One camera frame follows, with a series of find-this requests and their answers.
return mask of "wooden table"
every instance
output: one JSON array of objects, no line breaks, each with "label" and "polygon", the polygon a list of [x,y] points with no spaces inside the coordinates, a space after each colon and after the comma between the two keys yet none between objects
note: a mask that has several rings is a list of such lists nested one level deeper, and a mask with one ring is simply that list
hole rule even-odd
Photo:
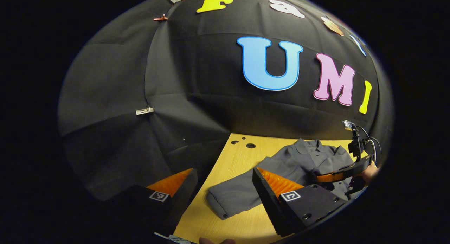
[{"label": "wooden table", "polygon": [[[183,214],[174,232],[175,236],[198,243],[205,237],[218,244],[224,239],[234,239],[236,243],[265,244],[282,237],[278,236],[262,204],[221,220],[212,212],[205,197],[208,189],[254,168],[266,156],[273,156],[283,146],[292,145],[297,139],[280,139],[231,134],[216,164],[194,200]],[[347,149],[351,140],[321,140],[323,145]],[[248,148],[253,143],[256,148]]]}]

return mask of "orange soft finger pad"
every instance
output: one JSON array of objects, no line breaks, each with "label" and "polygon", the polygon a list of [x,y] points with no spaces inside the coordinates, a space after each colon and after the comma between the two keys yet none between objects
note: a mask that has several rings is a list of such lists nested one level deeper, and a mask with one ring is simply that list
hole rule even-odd
[{"label": "orange soft finger pad", "polygon": [[175,195],[176,191],[185,181],[191,170],[192,168],[181,171],[180,173],[177,173],[175,175],[171,175],[158,182],[155,182],[152,185],[147,186],[147,188],[154,191],[164,192],[166,194],[169,194],[170,197],[173,197],[173,195]]},{"label": "orange soft finger pad", "polygon": [[281,193],[295,191],[298,190],[299,188],[304,187],[296,182],[293,182],[289,179],[276,175],[262,168],[257,167],[257,169],[259,170],[259,172],[261,172],[262,176],[267,181],[267,183],[272,188],[273,192],[277,197],[279,197]]}]

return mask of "gray shirt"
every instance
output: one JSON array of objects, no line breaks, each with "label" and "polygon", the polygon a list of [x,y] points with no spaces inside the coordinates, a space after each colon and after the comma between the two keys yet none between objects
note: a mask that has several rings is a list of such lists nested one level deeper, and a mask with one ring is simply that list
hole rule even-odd
[{"label": "gray shirt", "polygon": [[[299,139],[293,145],[281,148],[272,157],[266,157],[256,167],[281,175],[300,185],[317,183],[316,175],[323,175],[352,164],[352,158],[342,147],[322,145],[320,140]],[[355,198],[359,192],[345,196],[352,178],[323,186],[341,199]],[[235,178],[209,188],[206,199],[215,214],[221,219],[247,211],[261,200],[252,183],[252,169]]]}]

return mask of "hand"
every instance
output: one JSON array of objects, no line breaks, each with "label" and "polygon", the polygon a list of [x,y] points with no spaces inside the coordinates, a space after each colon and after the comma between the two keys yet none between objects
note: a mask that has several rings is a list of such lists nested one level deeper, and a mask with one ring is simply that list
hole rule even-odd
[{"label": "hand", "polygon": [[[361,173],[355,175],[354,177],[361,176],[365,182],[365,186],[369,185],[369,183],[373,180],[373,177],[375,177],[378,173],[378,169],[373,164],[373,162],[370,163],[370,165]],[[354,178],[350,181],[350,187],[352,187],[354,182]]]},{"label": "hand", "polygon": [[[209,239],[205,239],[203,237],[200,237],[200,239],[198,240],[198,243],[199,244],[214,244]],[[236,244],[236,241],[234,241],[233,239],[226,239],[226,240],[220,242],[220,244]]]}]

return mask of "white clip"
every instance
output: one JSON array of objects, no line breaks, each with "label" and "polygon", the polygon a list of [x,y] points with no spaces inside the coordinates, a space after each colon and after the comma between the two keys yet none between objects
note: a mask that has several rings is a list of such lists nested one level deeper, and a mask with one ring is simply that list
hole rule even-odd
[{"label": "white clip", "polygon": [[153,108],[148,107],[148,108],[145,108],[145,109],[137,110],[136,111],[136,115],[142,115],[142,114],[150,113],[150,112],[153,112]]}]

